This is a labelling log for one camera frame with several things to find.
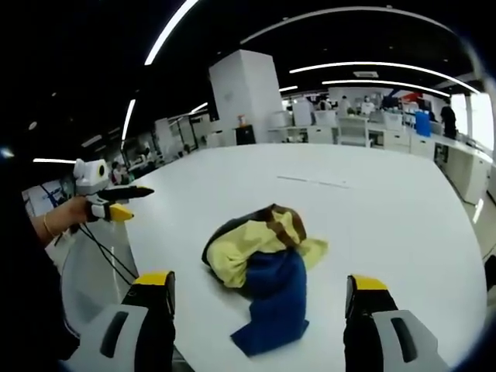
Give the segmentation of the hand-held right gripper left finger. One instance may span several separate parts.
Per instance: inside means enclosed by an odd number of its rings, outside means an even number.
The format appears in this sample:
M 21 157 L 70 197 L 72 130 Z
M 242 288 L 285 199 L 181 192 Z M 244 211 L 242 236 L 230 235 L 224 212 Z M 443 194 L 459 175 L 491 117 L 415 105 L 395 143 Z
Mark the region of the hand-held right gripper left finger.
M 66 371 L 171 371 L 174 354 L 175 274 L 144 274 L 119 304 L 85 325 Z

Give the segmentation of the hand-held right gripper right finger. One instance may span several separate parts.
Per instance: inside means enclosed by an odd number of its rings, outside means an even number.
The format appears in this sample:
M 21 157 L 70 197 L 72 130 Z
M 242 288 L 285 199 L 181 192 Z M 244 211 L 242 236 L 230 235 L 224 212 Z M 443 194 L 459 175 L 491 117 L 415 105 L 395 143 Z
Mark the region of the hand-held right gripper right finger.
M 347 371 L 448 371 L 438 340 L 409 310 L 396 305 L 388 287 L 373 277 L 347 277 Z

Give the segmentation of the person's left hand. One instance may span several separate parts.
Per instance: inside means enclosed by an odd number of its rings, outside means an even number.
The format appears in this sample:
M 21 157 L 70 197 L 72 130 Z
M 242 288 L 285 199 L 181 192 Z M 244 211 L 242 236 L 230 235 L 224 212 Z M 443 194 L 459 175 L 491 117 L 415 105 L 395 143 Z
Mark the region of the person's left hand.
M 86 212 L 88 200 L 83 196 L 75 196 L 52 211 L 45 214 L 44 223 L 52 236 L 58 236 L 71 226 L 88 221 Z

